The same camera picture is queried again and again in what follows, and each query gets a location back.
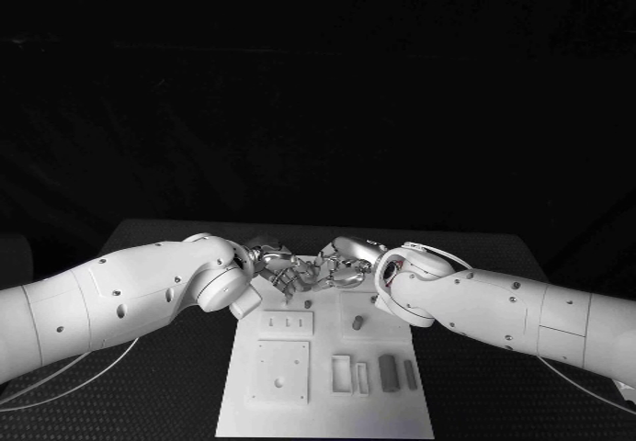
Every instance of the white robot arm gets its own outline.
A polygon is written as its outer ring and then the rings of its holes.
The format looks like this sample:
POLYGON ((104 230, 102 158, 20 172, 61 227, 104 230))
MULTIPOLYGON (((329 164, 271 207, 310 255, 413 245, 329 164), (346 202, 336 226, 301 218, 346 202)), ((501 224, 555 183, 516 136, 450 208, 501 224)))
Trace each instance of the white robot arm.
POLYGON ((211 236, 124 249, 56 276, 0 291, 0 384, 58 360, 128 342, 192 305, 227 306, 238 319, 258 306, 251 281, 284 247, 248 248, 211 236))
POLYGON ((371 241, 339 237, 325 250, 316 265, 329 259, 335 263, 316 290, 351 288, 372 273, 376 307, 411 325, 428 327, 437 320, 489 345, 558 360, 636 386, 635 301, 492 271, 456 272, 417 243, 387 250, 371 241), (359 275, 355 280, 352 271, 359 275))

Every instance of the hole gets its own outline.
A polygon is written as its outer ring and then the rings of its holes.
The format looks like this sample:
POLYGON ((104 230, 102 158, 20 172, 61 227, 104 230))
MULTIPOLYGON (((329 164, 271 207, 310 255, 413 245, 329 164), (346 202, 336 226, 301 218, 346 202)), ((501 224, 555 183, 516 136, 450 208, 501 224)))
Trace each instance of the hole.
POLYGON ((124 304, 121 304, 118 307, 117 307, 117 316, 123 319, 123 317, 126 316, 126 313, 127 313, 127 307, 126 307, 126 305, 124 304))

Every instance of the white board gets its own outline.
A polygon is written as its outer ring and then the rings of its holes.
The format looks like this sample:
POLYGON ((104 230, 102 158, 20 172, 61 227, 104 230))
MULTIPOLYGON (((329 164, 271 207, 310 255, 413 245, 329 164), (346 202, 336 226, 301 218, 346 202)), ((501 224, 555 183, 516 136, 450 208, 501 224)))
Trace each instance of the white board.
MULTIPOLYGON (((343 321, 342 317, 343 304, 339 290, 326 289, 320 292, 299 293, 289 302, 287 308, 283 308, 283 294, 267 280, 258 277, 252 284, 263 296, 263 303, 237 325, 216 436, 433 439, 410 328, 398 331, 398 333, 408 333, 405 339, 345 339, 343 329, 349 320, 343 321), (309 310, 303 306, 306 300, 312 300, 309 310), (313 312, 313 335, 263 336, 258 331, 261 311, 313 312), (260 363, 257 360, 261 359, 257 352, 258 341, 268 340, 309 342, 306 404, 286 403, 286 400, 261 402, 252 399, 252 381, 258 372, 254 364, 260 363), (382 391, 378 357, 384 354, 391 354, 398 364, 401 387, 400 391, 392 393, 382 391), (333 395, 333 356, 351 357, 353 394, 345 396, 333 395), (410 390, 407 386, 404 360, 411 360, 414 363, 417 390, 410 390), (366 363, 368 396, 361 395, 358 390, 358 363, 366 363)), ((358 296, 361 288, 353 292, 342 290, 342 293, 358 296)), ((365 302, 365 305, 361 303, 361 311, 368 308, 371 289, 369 295, 362 294, 358 300, 365 302)), ((348 299, 345 311, 355 311, 355 309, 355 301, 349 302, 348 299)), ((374 319, 364 323, 361 331, 365 330, 365 325, 372 326, 372 329, 366 328, 366 333, 379 335, 375 328, 381 330, 387 326, 395 326, 398 319, 382 311, 376 311, 381 315, 374 315, 374 319)))

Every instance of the dark backdrop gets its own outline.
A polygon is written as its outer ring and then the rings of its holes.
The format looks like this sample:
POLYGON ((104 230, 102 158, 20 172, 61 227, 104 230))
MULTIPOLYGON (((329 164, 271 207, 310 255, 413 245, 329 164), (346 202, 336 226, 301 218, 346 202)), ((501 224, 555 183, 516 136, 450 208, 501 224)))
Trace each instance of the dark backdrop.
POLYGON ((636 292, 633 4, 263 3, 75 2, 3 31, 36 277, 137 217, 511 232, 555 283, 636 292))

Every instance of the dark table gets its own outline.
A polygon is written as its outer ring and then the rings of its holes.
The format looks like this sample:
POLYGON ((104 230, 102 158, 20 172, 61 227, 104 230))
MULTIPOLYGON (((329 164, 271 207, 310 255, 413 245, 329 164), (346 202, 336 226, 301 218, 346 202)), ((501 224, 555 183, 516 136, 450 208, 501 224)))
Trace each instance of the dark table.
MULTIPOLYGON (((127 220, 100 255, 157 241, 180 241, 198 232, 238 243, 265 233, 296 254, 309 255, 339 235, 365 237, 389 247, 411 241, 454 253, 477 268, 547 280, 526 245, 509 234, 127 220)), ((123 362, 82 390, 40 407, 0 413, 0 439, 212 438, 235 329, 228 310, 205 314, 198 308, 186 309, 170 326, 141 337, 123 362)), ((413 328, 413 336, 437 439, 636 439, 636 417, 570 385, 534 356, 462 337, 439 323, 428 329, 413 328)), ((78 385, 126 347, 92 353, 13 405, 49 398, 78 385)), ((64 364, 13 380, 6 393, 64 364)), ((609 379, 561 363, 554 365, 599 395, 622 402, 609 379)))

